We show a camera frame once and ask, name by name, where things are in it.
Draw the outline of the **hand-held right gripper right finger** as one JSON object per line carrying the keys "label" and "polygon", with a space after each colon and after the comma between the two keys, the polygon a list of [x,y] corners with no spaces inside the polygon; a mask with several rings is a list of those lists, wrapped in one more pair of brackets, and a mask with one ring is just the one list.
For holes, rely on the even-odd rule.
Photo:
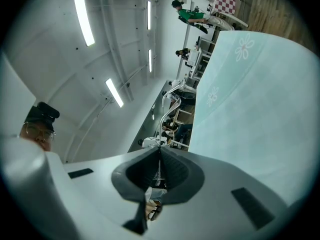
{"label": "hand-held right gripper right finger", "polygon": [[192,160],[193,154],[190,152],[166,146],[159,151],[167,190],[162,198],[163,204],[188,202],[204,184],[202,168]]}

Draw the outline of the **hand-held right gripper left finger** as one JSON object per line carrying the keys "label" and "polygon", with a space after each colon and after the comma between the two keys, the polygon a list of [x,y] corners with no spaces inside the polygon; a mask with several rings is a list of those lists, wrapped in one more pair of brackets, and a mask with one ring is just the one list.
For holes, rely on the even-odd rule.
{"label": "hand-held right gripper left finger", "polygon": [[120,196],[138,204],[135,216],[125,222],[123,227],[139,235],[148,229],[145,193],[157,174],[159,161],[158,147],[141,149],[137,157],[120,164],[111,174],[111,182]]}

